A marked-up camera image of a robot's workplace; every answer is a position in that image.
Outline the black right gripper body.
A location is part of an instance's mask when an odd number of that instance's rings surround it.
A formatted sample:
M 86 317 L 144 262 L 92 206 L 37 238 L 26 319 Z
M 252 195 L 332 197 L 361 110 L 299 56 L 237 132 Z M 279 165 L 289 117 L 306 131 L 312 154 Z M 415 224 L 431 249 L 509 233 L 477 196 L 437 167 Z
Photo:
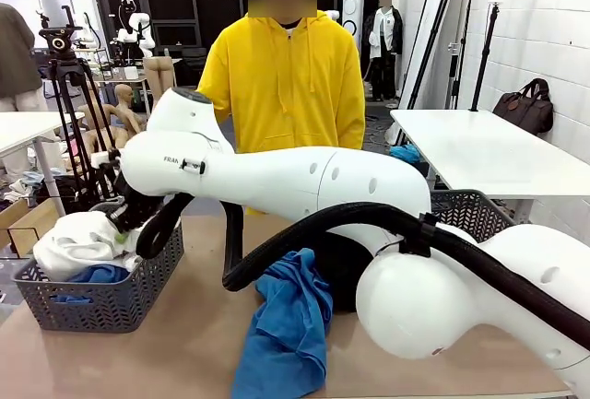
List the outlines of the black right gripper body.
M 114 181 L 114 190 L 122 197 L 109 220 L 120 232 L 141 227 L 154 216 L 163 204 L 163 196 L 148 196 L 133 189 L 120 172 Z

